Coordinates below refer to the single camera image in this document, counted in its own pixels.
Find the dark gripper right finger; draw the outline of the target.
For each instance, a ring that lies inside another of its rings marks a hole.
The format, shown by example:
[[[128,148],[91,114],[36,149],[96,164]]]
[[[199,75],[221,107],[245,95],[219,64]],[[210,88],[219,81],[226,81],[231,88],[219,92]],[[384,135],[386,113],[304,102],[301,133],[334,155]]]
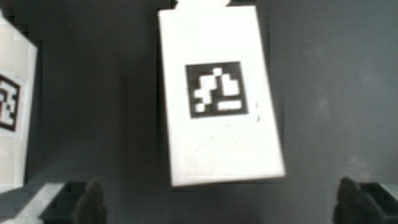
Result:
[[[334,224],[398,224],[398,184],[341,179]]]

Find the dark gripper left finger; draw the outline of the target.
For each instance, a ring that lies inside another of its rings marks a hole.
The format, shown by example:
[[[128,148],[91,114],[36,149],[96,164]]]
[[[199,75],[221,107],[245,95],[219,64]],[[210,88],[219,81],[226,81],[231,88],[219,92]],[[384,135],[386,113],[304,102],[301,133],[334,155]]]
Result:
[[[46,183],[14,218],[14,224],[107,224],[102,184]]]

